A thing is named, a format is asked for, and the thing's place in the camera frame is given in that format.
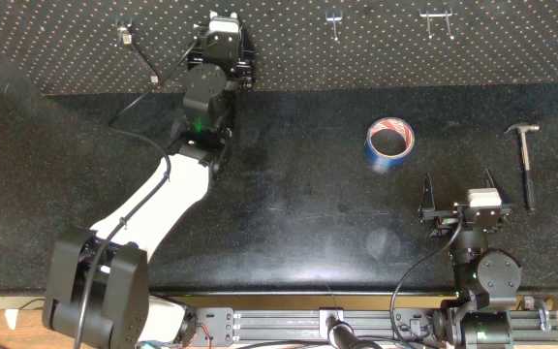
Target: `pegboard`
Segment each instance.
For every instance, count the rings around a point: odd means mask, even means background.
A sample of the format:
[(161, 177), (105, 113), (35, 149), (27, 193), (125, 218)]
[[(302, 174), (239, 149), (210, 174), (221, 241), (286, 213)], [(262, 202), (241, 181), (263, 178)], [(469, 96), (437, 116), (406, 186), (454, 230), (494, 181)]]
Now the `pegboard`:
[[(45, 94), (141, 92), (150, 77), (114, 45), (116, 20), (133, 20), (160, 77), (210, 10), (244, 22), (256, 90), (558, 82), (557, 0), (0, 0), (0, 52)], [(453, 39), (443, 18), (429, 38), (419, 10), (453, 11)], [(159, 91), (183, 91), (184, 73)]]

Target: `blue tape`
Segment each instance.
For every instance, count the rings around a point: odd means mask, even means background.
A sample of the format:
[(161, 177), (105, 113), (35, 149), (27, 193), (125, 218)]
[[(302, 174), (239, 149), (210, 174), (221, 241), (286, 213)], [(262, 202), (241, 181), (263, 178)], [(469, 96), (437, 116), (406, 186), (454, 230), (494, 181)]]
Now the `blue tape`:
[[(372, 136), (381, 130), (395, 131), (402, 136), (406, 144), (404, 151), (396, 155), (385, 155), (378, 151), (372, 144)], [(413, 145), (415, 145), (415, 133), (410, 125), (402, 119), (386, 117), (374, 122), (369, 130), (367, 130), (365, 152), (375, 167), (385, 170), (401, 164), (411, 150), (413, 150)]]

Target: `hammer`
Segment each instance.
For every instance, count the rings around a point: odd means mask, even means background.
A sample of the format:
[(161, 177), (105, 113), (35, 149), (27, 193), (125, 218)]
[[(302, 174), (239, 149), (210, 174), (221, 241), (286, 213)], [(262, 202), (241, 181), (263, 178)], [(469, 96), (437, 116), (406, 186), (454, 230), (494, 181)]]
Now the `hammer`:
[(526, 133), (529, 131), (539, 131), (539, 125), (529, 125), (526, 122), (518, 122), (513, 124), (510, 128), (505, 131), (507, 134), (511, 130), (518, 130), (518, 135), (520, 135), (522, 151), (522, 163), (524, 164), (524, 192), (526, 195), (527, 209), (530, 212), (535, 211), (535, 191), (533, 189), (533, 180), (531, 180), (531, 167), (529, 166), (529, 149), (527, 148), (527, 138)]

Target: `hammer handle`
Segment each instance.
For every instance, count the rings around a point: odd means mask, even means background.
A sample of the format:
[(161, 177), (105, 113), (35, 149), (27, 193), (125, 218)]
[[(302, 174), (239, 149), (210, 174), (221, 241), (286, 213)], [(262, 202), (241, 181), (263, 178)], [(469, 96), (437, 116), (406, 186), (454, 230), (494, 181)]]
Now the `hammer handle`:
[(529, 212), (535, 211), (535, 190), (533, 188), (533, 179), (531, 179), (531, 171), (524, 172), (524, 191), (527, 199), (527, 209)]

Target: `black tabletop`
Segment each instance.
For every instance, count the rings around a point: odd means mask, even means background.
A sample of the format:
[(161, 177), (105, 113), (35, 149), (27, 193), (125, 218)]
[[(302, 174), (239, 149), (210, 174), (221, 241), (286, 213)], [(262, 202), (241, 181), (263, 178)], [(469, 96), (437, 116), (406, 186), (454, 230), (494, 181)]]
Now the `black tabletop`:
[[(47, 99), (18, 84), (0, 87), (0, 293), (40, 293), (56, 237), (119, 207), (160, 155), (104, 126), (132, 95)], [(179, 103), (181, 95), (151, 96), (121, 125), (164, 142), (164, 111)], [(404, 164), (379, 174), (363, 143), (386, 116), (406, 120), (416, 143)], [(503, 135), (518, 121), (541, 126), (528, 135), (538, 207), (531, 216), (517, 136)], [(516, 203), (490, 246), (522, 263), (521, 291), (558, 293), (558, 85), (254, 92), (238, 100), (235, 132), (224, 175), (153, 256), (153, 291), (389, 293), (445, 242), (416, 220), (425, 173), (445, 209), (481, 187), (489, 168)], [(450, 294), (449, 257), (405, 285)]]

